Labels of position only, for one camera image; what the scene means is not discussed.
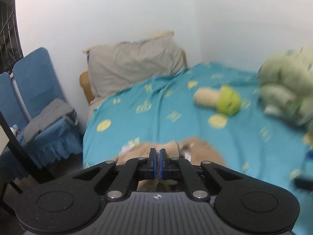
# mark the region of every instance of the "gray cloth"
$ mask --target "gray cloth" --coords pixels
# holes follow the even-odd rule
[[[172,35],[90,48],[88,76],[95,100],[108,98],[155,75],[177,73],[186,67],[182,51]]]
[[[24,140],[32,141],[38,133],[42,132],[54,122],[66,115],[74,113],[74,109],[60,99],[54,99],[41,113],[34,117],[24,129]]]

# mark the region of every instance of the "blue quilted fabric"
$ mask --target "blue quilted fabric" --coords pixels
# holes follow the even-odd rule
[[[6,72],[0,75],[0,89],[0,111],[7,124],[10,127],[16,124],[23,129],[28,124],[28,120],[15,95],[10,75]]]
[[[56,160],[67,159],[70,154],[79,154],[83,150],[78,129],[68,123],[66,118],[56,121],[28,144],[24,141],[22,133],[17,139],[39,168]],[[29,175],[8,148],[0,156],[0,170],[5,171],[4,180],[7,183]]]
[[[32,118],[55,98],[65,101],[45,48],[38,48],[19,60],[14,65],[13,74]]]

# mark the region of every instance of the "gray pillow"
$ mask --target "gray pillow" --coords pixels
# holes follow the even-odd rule
[[[94,46],[88,50],[87,57],[95,100],[107,98],[152,76],[169,76],[186,67],[183,50],[172,35]]]

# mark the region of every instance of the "white wall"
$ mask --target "white wall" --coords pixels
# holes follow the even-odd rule
[[[79,86],[87,69],[82,50],[99,43],[135,41],[174,30],[190,64],[201,61],[190,0],[15,0],[24,56],[47,48],[68,102],[85,127],[88,105]]]
[[[23,54],[46,47],[82,129],[82,49],[174,30],[190,65],[258,70],[266,57],[313,43],[313,0],[16,0]]]
[[[313,43],[313,0],[195,0],[204,62],[257,71],[276,52]]]

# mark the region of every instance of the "green plush toy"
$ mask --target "green plush toy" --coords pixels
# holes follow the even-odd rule
[[[266,114],[313,131],[313,47],[267,59],[259,83]]]
[[[218,112],[228,116],[237,113],[241,106],[239,94],[228,85],[223,85],[220,90],[209,87],[199,88],[193,98],[196,104],[216,108]]]

